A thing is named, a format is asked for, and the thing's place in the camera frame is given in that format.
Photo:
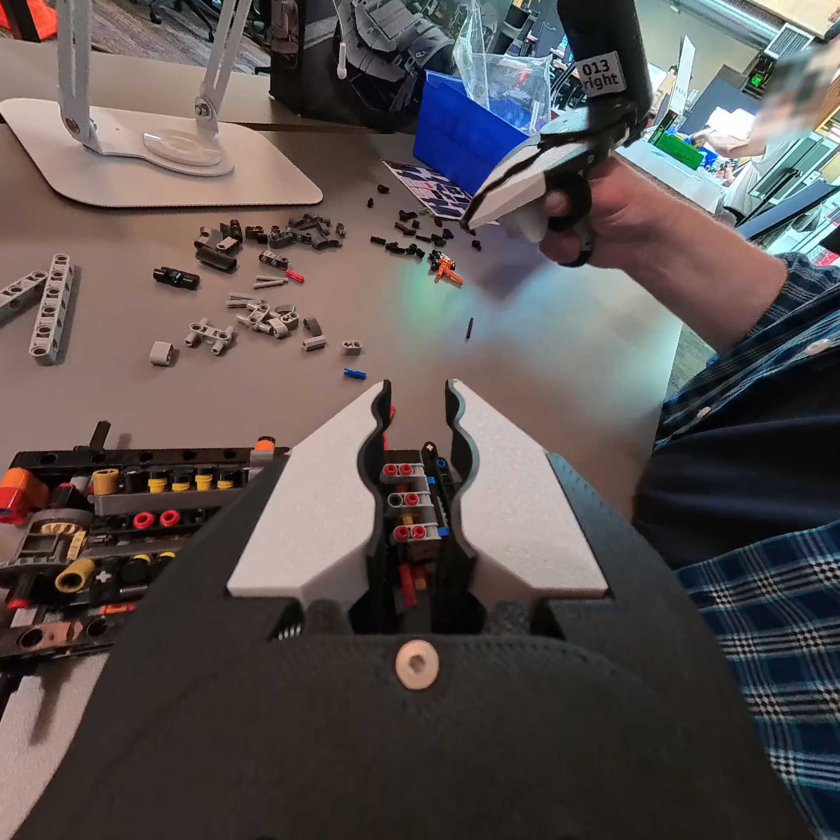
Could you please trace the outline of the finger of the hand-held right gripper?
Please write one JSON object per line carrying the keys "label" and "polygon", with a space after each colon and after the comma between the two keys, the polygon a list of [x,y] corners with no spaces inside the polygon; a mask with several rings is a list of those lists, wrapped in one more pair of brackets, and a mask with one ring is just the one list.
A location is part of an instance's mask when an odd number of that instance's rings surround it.
{"label": "finger of the hand-held right gripper", "polygon": [[548,175],[587,155],[593,142],[593,133],[564,140],[559,135],[532,137],[501,159],[482,184],[482,192],[544,193]]}
{"label": "finger of the hand-held right gripper", "polygon": [[546,192],[542,171],[506,175],[497,185],[487,179],[467,206],[460,225],[477,229],[499,222],[506,230],[547,230],[548,215],[542,205]]}

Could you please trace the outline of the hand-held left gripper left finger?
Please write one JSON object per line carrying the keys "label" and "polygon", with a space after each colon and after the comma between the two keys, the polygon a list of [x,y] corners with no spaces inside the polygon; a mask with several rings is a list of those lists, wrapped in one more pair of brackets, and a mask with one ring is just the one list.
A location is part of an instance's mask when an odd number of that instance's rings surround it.
{"label": "hand-held left gripper left finger", "polygon": [[380,531],[381,499],[364,452],[383,455],[392,384],[370,386],[296,445],[227,581],[235,598],[286,597],[304,608],[349,611],[368,591],[366,554]]}

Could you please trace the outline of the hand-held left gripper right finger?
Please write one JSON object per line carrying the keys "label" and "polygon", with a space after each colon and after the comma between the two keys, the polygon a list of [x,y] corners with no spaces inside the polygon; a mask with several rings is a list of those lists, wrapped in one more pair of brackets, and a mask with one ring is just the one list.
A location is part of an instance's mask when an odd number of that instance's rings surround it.
{"label": "hand-held left gripper right finger", "polygon": [[475,557],[469,592],[491,613],[532,615],[552,599],[601,600],[607,582],[549,453],[461,380],[446,383],[454,444],[465,444],[458,535]]}

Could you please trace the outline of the pile of black pins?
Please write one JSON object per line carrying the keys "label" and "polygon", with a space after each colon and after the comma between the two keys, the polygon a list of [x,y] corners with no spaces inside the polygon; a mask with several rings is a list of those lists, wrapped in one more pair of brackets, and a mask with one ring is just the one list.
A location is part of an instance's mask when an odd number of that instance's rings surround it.
{"label": "pile of black pins", "polygon": [[369,196],[365,206],[368,216],[376,222],[370,236],[372,245],[394,256],[425,259],[432,264],[436,252],[443,252],[454,260],[452,245],[460,235],[467,244],[481,250],[474,228],[463,228],[458,221],[441,217],[425,217],[417,212],[421,205],[403,208],[390,202],[390,194]]}

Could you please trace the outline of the partly built lego model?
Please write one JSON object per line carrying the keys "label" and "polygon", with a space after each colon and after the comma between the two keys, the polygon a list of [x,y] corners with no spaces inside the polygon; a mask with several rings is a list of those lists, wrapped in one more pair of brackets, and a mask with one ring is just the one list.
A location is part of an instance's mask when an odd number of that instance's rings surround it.
{"label": "partly built lego model", "polygon": [[[152,584],[208,523],[290,450],[106,448],[101,421],[86,445],[24,451],[2,474],[2,711],[41,664],[107,651]],[[385,466],[384,598],[351,610],[361,633],[422,622],[462,481],[432,442],[389,449]]]}

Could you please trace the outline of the person's right forearm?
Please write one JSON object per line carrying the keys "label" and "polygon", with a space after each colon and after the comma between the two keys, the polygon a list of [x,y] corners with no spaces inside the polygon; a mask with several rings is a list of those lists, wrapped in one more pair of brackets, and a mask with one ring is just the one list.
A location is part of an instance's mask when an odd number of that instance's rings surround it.
{"label": "person's right forearm", "polygon": [[803,216],[813,222],[809,229],[797,232],[789,220],[781,221],[770,249],[719,224],[709,225],[709,246],[691,246],[697,267],[675,281],[673,298],[668,289],[661,298],[690,338],[688,350],[678,341],[666,396],[704,369],[714,353],[728,352],[761,319],[784,286],[784,257],[806,257],[816,264],[819,250],[838,261],[838,190]]}

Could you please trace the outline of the lego sticker sheet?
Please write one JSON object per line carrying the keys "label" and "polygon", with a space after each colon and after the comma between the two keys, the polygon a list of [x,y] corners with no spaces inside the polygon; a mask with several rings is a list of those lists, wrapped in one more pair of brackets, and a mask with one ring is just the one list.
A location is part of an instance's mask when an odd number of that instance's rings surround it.
{"label": "lego sticker sheet", "polygon": [[458,221],[472,200],[461,187],[425,164],[382,163],[436,217]]}

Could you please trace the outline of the long light grey lego beam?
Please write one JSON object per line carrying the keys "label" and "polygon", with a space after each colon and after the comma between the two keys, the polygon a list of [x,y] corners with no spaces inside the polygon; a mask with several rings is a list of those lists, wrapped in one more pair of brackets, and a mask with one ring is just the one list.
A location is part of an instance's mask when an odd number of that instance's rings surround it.
{"label": "long light grey lego beam", "polygon": [[48,276],[43,270],[32,271],[1,289],[1,326],[39,300]]}
{"label": "long light grey lego beam", "polygon": [[70,257],[64,253],[55,254],[45,280],[28,348],[28,354],[41,366],[51,366],[57,360],[75,278],[75,268]]}

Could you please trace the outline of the person's right hand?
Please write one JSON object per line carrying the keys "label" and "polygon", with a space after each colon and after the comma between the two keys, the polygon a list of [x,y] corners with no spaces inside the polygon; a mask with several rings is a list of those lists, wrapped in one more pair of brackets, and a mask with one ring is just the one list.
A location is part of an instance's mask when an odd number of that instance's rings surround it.
{"label": "person's right hand", "polygon": [[589,264],[640,280],[683,223],[709,219],[698,205],[612,156],[588,175],[591,210]]}

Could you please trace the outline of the blue plastic bin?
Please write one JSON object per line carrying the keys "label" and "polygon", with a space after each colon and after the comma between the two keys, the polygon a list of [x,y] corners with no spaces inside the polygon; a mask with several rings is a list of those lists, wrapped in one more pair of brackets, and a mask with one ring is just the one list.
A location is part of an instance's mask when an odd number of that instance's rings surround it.
{"label": "blue plastic bin", "polygon": [[414,156],[474,195],[499,162],[529,137],[527,113],[512,106],[514,123],[466,94],[461,79],[427,70]]}

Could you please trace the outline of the clear plastic bag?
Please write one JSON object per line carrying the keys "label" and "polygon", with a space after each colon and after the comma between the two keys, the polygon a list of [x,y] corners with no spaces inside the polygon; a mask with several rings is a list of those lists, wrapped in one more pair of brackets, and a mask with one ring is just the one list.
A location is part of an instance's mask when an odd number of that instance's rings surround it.
{"label": "clear plastic bag", "polygon": [[511,56],[494,46],[505,24],[491,2],[469,2],[454,46],[465,93],[475,104],[526,135],[551,120],[552,60]]}

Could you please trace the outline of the green bin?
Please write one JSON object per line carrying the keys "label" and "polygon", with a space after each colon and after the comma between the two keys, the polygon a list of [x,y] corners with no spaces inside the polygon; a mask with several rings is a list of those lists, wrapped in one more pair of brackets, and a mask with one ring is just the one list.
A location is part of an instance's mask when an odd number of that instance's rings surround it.
{"label": "green bin", "polygon": [[705,161],[705,155],[698,148],[692,145],[690,141],[681,139],[674,133],[657,129],[649,142],[691,171],[696,171]]}

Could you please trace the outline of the dark grey backpack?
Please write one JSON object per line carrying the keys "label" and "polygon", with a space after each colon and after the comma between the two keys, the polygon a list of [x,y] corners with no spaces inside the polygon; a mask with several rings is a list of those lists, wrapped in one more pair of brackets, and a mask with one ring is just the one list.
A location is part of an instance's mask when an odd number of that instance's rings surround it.
{"label": "dark grey backpack", "polygon": [[305,119],[400,130],[455,70],[462,2],[274,1],[269,94]]}

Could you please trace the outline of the pile of dark grey connectors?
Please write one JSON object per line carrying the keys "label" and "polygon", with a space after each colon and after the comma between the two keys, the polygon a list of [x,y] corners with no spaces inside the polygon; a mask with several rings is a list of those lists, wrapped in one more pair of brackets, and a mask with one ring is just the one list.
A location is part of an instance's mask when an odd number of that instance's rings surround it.
{"label": "pile of dark grey connectors", "polygon": [[193,247],[199,264],[230,273],[237,269],[247,247],[259,246],[257,259],[262,266],[287,272],[290,263],[286,249],[298,245],[316,251],[338,249],[345,236],[342,223],[333,227],[328,218],[311,213],[293,217],[285,226],[242,224],[231,218],[216,228],[201,227]]}

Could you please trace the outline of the pile of light grey connectors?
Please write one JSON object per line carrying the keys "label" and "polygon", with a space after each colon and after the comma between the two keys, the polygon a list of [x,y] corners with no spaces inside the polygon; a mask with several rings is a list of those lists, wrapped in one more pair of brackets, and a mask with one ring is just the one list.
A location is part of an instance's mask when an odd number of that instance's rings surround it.
{"label": "pile of light grey connectors", "polygon": [[[266,301],[254,297],[239,296],[231,298],[230,301],[236,307],[246,310],[245,314],[236,316],[237,325],[245,328],[247,332],[262,334],[273,340],[291,338],[301,322],[299,312],[294,306],[272,308]],[[311,332],[310,337],[323,335],[315,320],[310,318],[305,324]],[[236,338],[236,325],[230,324],[224,329],[219,329],[208,318],[200,318],[190,324],[183,342],[190,349],[206,345],[212,355],[221,357],[233,346]],[[169,367],[174,360],[175,347],[172,343],[154,342],[150,351],[150,363],[153,366]]]}

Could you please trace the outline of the white articulated stand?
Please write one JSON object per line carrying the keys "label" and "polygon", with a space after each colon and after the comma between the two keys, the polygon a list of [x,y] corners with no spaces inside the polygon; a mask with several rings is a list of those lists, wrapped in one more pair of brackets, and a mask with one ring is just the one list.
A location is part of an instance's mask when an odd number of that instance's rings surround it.
{"label": "white articulated stand", "polygon": [[58,99],[2,117],[51,188],[105,208],[313,205],[321,190],[258,132],[220,122],[249,3],[223,3],[191,118],[92,107],[91,2],[57,2]]}

